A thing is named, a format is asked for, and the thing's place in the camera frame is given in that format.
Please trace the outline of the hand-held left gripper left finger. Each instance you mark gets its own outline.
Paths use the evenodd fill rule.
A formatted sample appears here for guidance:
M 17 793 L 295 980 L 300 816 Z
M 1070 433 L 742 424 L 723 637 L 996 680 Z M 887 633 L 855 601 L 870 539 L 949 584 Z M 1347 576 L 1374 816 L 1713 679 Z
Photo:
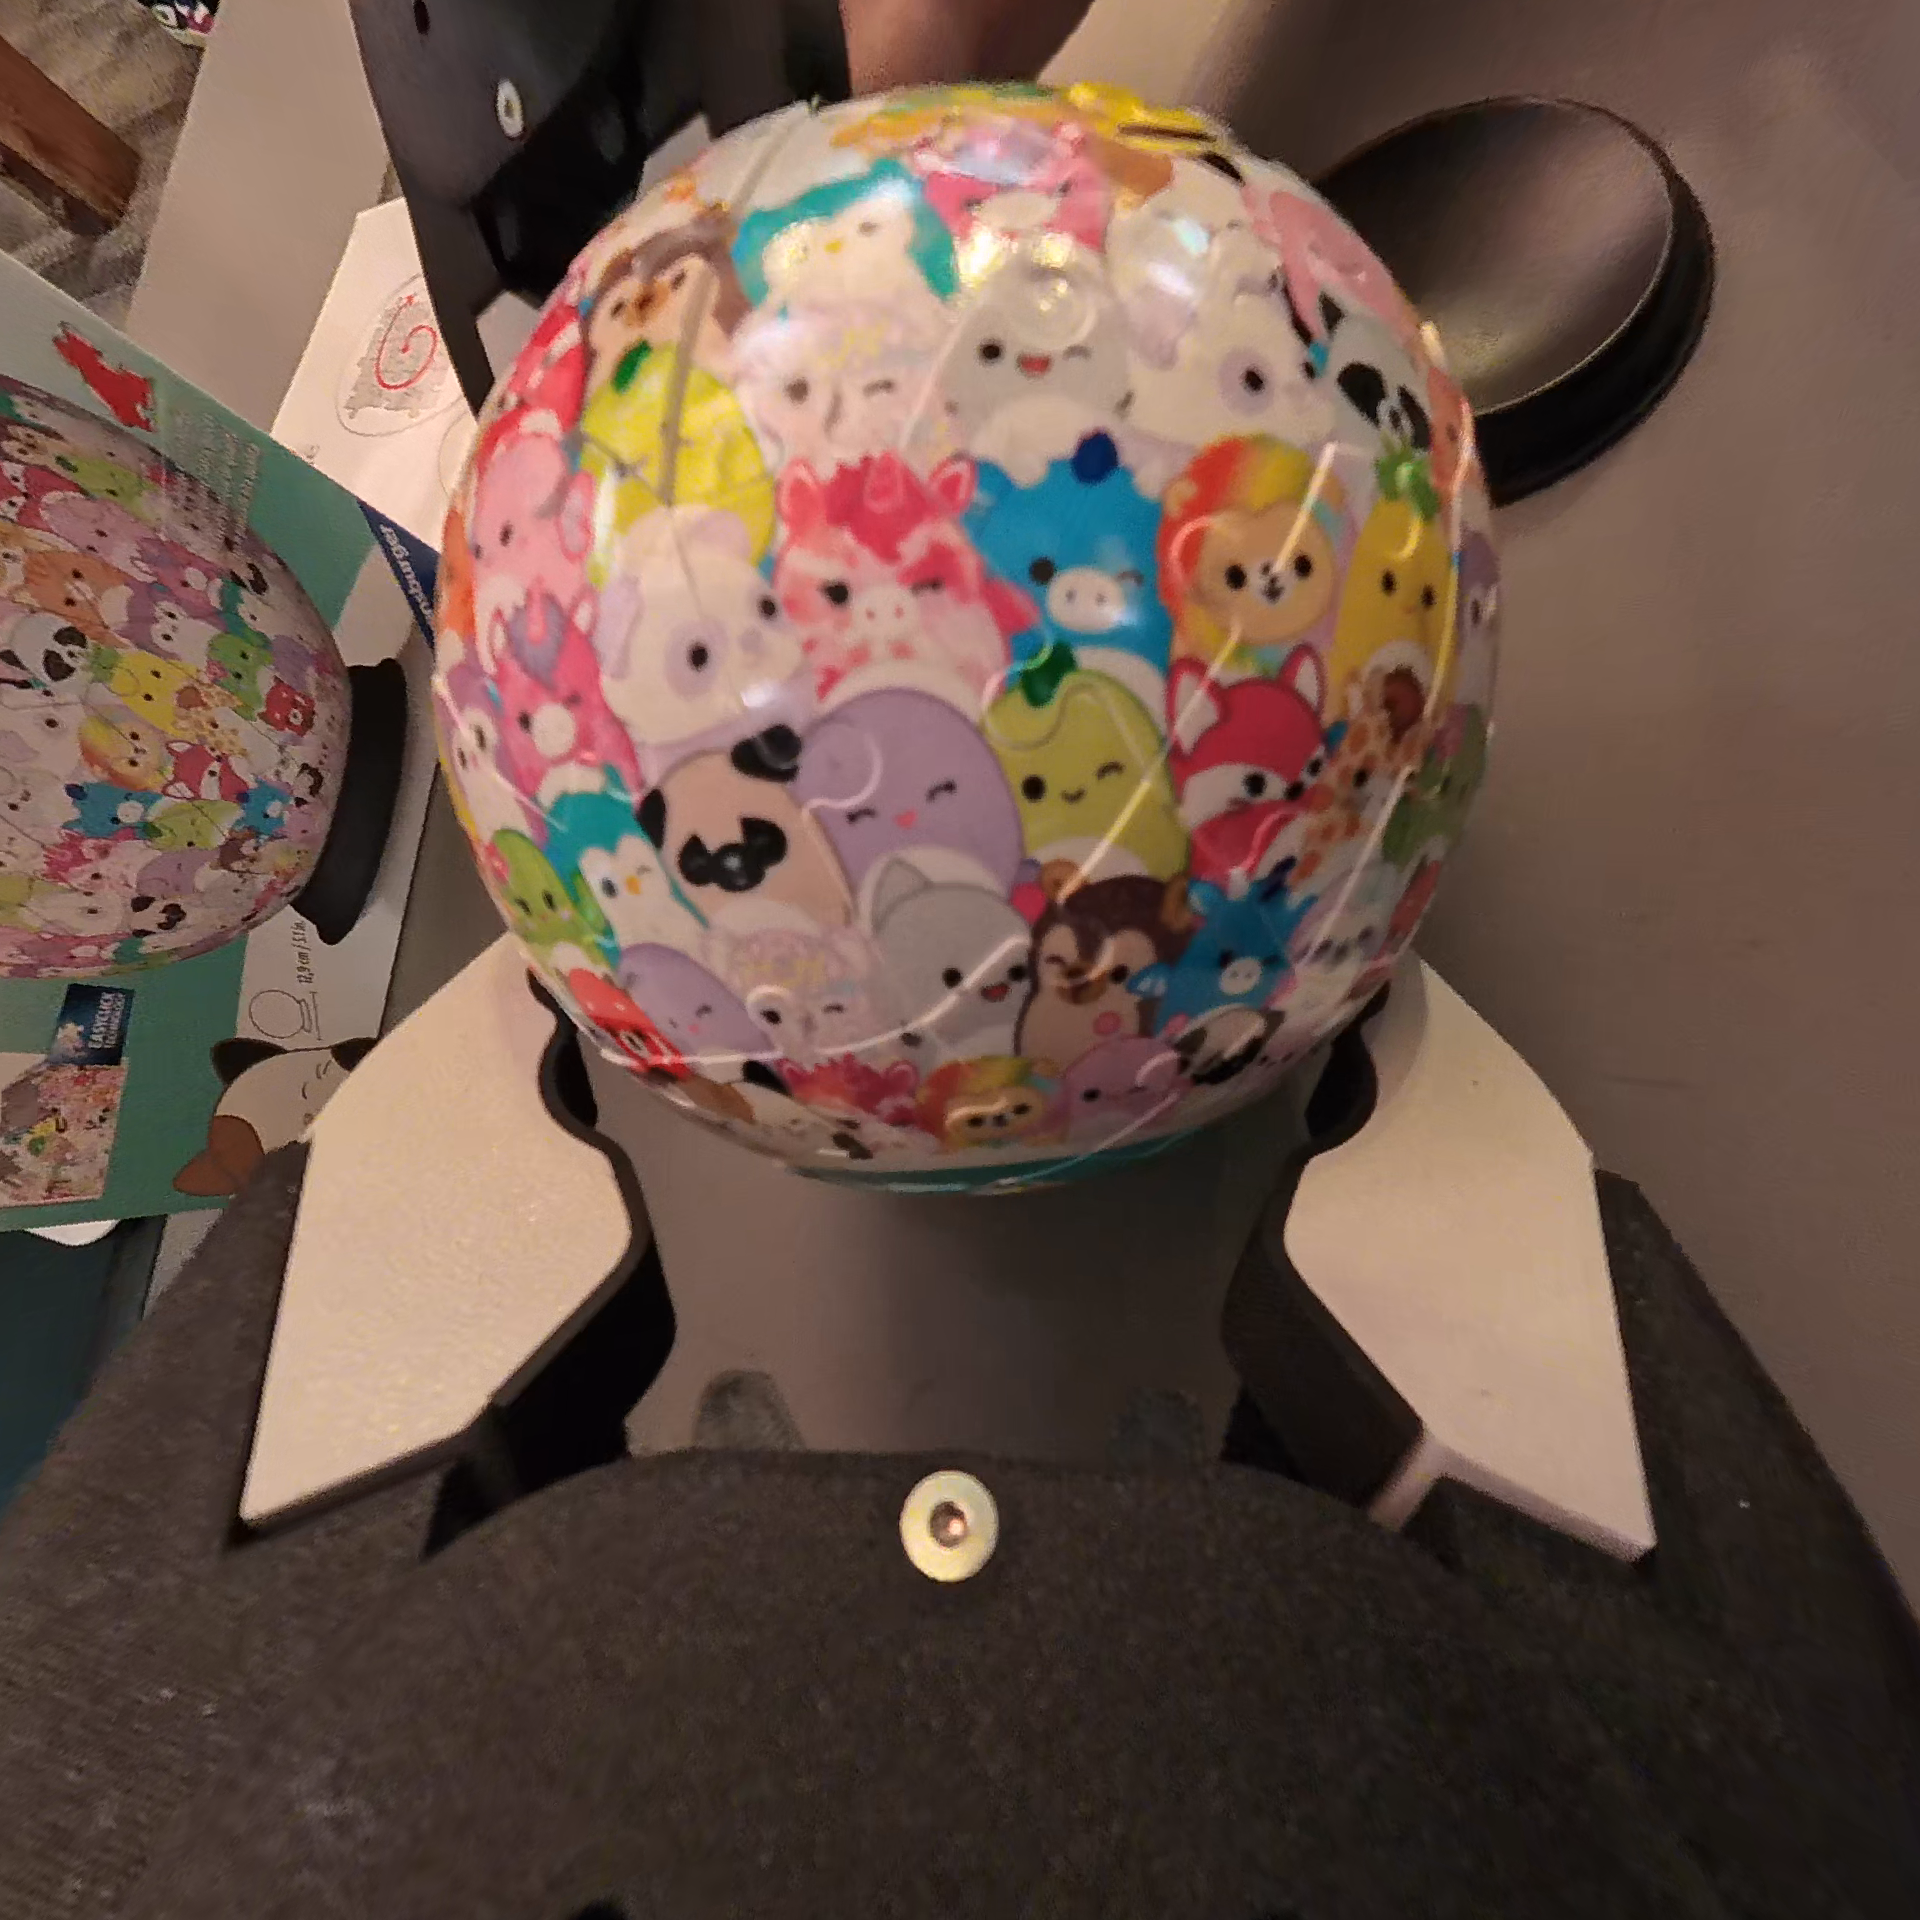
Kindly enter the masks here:
M 521 956 L 484 951 L 310 1123 L 244 1528 L 452 1457 L 649 1253 L 631 1157 L 567 1103 L 577 1060 Z

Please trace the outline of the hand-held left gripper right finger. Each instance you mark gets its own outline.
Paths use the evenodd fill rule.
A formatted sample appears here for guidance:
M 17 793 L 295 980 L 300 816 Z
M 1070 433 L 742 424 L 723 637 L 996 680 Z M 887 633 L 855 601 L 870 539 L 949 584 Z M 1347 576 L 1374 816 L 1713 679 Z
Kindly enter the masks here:
M 1423 960 L 1329 1049 L 1222 1303 L 1309 1488 L 1403 1528 L 1462 1491 L 1620 1564 L 1656 1542 L 1593 1151 Z

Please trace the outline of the colourful cartoon puzzle ball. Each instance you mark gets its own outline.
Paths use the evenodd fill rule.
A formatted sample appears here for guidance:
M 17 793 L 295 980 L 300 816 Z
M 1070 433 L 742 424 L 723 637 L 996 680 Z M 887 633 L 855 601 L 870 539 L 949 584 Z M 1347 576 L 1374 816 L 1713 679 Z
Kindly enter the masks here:
M 791 104 L 480 414 L 440 763 L 583 1043 L 811 1177 L 1007 1193 L 1381 991 L 1492 741 L 1470 406 L 1382 260 L 1120 87 Z

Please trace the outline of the puzzle ball cardboard box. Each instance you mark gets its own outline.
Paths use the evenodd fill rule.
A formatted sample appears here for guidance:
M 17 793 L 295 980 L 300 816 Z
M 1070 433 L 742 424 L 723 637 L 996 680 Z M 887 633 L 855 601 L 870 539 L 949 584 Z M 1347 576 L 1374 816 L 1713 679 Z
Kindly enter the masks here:
M 377 1043 L 436 553 L 5 256 L 3 1225 L 212 1208 Z

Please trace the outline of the black round ball stand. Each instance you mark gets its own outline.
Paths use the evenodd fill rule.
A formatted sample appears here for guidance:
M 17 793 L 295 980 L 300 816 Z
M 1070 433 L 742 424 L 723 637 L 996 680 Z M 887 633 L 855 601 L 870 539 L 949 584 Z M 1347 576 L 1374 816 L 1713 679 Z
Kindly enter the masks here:
M 1462 103 L 1381 132 L 1315 185 L 1435 327 L 1500 510 L 1620 445 L 1701 347 L 1708 209 L 1616 112 Z

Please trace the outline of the person's right hand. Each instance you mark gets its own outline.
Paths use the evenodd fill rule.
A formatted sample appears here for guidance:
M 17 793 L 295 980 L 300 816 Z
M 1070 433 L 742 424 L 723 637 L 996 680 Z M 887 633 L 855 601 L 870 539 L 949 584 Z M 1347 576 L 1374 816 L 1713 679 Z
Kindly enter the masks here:
M 839 1 L 855 93 L 1035 80 L 1089 1 Z

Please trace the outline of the white instruction leaflet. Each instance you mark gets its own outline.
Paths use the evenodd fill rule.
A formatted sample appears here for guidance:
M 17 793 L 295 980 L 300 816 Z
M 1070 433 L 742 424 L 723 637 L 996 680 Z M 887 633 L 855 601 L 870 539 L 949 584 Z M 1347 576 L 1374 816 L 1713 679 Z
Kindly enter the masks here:
M 353 216 L 272 431 L 396 518 L 405 499 L 415 511 L 445 505 L 472 409 L 399 199 Z

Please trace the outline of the patterned rug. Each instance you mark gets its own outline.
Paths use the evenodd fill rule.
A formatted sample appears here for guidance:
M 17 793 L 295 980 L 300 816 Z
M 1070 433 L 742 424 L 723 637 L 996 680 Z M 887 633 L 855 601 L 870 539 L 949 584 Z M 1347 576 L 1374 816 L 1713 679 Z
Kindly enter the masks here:
M 11 183 L 3 189 L 5 252 L 119 324 L 152 238 L 200 53 L 140 1 L 5 1 L 3 35 L 136 155 L 128 214 L 99 236 L 62 229 Z

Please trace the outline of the brown wooden furniture piece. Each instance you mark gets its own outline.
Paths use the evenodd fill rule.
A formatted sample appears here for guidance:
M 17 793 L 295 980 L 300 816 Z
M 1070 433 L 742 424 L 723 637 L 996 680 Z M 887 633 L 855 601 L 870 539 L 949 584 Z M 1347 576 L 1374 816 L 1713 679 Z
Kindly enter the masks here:
M 99 238 L 128 214 L 136 150 L 3 41 L 3 180 L 62 229 Z

